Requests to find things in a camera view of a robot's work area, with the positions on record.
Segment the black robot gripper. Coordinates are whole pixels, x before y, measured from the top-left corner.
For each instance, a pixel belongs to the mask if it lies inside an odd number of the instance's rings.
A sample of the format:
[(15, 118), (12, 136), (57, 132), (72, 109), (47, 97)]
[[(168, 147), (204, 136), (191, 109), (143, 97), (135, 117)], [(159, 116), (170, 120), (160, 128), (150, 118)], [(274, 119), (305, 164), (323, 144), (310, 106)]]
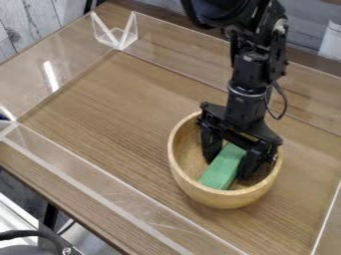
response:
[(207, 163), (215, 159), (226, 139), (246, 151), (238, 177), (246, 179), (265, 161), (271, 161), (282, 138), (265, 122), (271, 88), (227, 86), (226, 106), (203, 102), (198, 124), (202, 155)]

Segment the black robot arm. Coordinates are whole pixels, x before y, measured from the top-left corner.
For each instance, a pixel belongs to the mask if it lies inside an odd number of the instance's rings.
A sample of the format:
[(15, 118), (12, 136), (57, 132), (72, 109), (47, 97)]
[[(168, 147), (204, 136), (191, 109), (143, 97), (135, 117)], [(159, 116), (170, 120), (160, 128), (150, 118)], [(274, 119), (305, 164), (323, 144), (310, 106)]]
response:
[(184, 14), (200, 29), (222, 29), (230, 40), (231, 77), (226, 104), (200, 104), (202, 153), (216, 157), (222, 143), (245, 150), (237, 176), (249, 177), (273, 163), (282, 138), (267, 127), (269, 101), (281, 92), (286, 75), (287, 16), (278, 0), (179, 0)]

